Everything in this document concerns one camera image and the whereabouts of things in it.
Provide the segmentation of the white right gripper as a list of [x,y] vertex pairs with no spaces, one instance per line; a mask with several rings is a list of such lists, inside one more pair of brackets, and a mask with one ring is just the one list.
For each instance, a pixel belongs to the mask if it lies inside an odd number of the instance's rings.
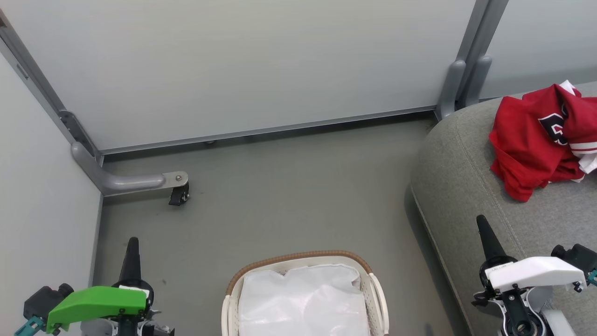
[[547,304],[555,287],[584,291],[584,272],[555,257],[517,261],[505,253],[484,215],[477,215],[476,224],[486,260],[479,270],[484,291],[472,304],[501,319],[492,336],[576,336],[563,312]]

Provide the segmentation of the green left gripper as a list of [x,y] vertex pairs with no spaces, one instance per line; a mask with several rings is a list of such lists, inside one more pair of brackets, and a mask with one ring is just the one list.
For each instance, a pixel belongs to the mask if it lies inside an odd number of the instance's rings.
[[68,295],[48,315],[46,333],[69,330],[76,322],[106,319],[115,322],[115,336],[139,336],[137,325],[147,320],[154,290],[141,280],[139,239],[128,240],[119,281],[112,286],[93,286]]

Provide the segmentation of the red sports jersey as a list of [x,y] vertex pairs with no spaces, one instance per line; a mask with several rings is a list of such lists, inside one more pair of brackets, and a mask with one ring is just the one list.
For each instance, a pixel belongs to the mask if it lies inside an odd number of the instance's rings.
[[489,138],[491,170],[516,201],[552,182],[580,182],[597,171],[597,97],[584,97],[569,81],[505,97]]

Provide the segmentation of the woven rim laundry basket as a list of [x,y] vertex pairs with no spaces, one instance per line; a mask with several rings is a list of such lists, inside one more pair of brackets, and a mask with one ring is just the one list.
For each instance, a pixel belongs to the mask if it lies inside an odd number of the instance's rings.
[[238,302],[247,273],[273,271],[285,274],[301,266],[347,265],[359,274],[360,290],[364,293],[369,332],[368,336],[389,336],[388,306],[382,286],[373,270],[360,256],[350,251],[309,251],[282,255],[253,262],[232,277],[221,310],[221,335],[239,336]]

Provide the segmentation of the white basket liner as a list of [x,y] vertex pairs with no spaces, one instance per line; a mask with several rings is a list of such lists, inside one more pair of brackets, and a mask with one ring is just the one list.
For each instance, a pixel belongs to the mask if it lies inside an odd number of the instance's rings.
[[360,273],[346,265],[305,266],[244,277],[239,336],[370,336]]

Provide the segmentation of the grey fabric sofa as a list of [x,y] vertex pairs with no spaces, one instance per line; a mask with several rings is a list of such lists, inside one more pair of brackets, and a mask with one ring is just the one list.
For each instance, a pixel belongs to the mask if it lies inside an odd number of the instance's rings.
[[472,336],[497,336],[499,318],[472,306],[485,256],[476,225],[484,215],[508,255],[548,256],[556,245],[597,251],[597,175],[552,183],[519,203],[490,169],[489,134],[500,98],[460,109],[426,136],[411,193]]

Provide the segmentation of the black caster wheel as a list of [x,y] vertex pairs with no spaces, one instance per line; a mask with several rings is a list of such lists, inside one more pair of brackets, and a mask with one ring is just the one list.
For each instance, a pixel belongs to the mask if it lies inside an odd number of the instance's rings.
[[169,205],[181,206],[185,204],[190,197],[190,186],[186,183],[183,186],[175,187],[172,189]]

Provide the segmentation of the grey partition post with foot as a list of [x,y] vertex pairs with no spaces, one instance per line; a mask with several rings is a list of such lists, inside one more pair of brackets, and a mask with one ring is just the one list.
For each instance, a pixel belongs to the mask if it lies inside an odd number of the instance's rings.
[[188,183],[188,174],[183,171],[122,176],[104,170],[102,153],[98,151],[75,114],[66,109],[1,8],[0,47],[3,56],[12,62],[16,73],[21,76],[22,81],[70,143],[72,158],[103,196],[162,189],[172,191],[173,188]]

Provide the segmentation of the grey partition post double foot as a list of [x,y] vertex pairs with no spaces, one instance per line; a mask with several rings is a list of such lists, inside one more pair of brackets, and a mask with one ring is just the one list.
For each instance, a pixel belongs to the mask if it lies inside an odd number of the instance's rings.
[[441,121],[455,111],[477,104],[493,58],[488,47],[509,0],[476,0],[457,57],[448,67],[435,117]]

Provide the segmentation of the grey partition bottom rail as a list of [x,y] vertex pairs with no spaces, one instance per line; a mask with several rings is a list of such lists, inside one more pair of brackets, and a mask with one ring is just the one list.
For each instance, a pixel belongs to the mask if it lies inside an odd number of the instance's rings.
[[429,105],[429,106],[422,106],[420,108],[399,109],[396,111],[380,112],[380,113],[368,113],[366,115],[352,116],[352,117],[345,117],[345,118],[331,119],[331,120],[324,120],[324,121],[315,121],[315,122],[311,122],[311,123],[293,124],[293,125],[280,126],[280,127],[268,127],[268,128],[261,128],[261,129],[250,130],[250,131],[241,131],[241,132],[232,132],[232,133],[219,134],[219,135],[201,136],[201,137],[187,138],[187,139],[183,139],[183,140],[169,140],[166,142],[145,143],[142,145],[134,145],[134,146],[126,146],[126,147],[114,147],[114,148],[110,148],[110,149],[100,150],[100,153],[102,153],[102,155],[115,155],[115,154],[121,154],[121,153],[132,153],[132,152],[137,152],[137,151],[159,149],[162,147],[176,147],[176,146],[183,146],[183,145],[191,145],[194,143],[211,142],[211,141],[216,141],[216,140],[229,140],[229,139],[239,138],[239,137],[243,137],[243,136],[255,136],[255,135],[261,135],[261,134],[300,130],[300,129],[304,129],[304,128],[324,127],[324,126],[335,125],[335,124],[345,124],[345,123],[353,123],[353,122],[359,122],[359,121],[365,121],[365,120],[371,120],[371,119],[381,119],[381,118],[386,118],[386,117],[408,115],[411,113],[423,113],[423,112],[429,112],[429,111],[433,112],[436,107],[437,107],[436,105]]

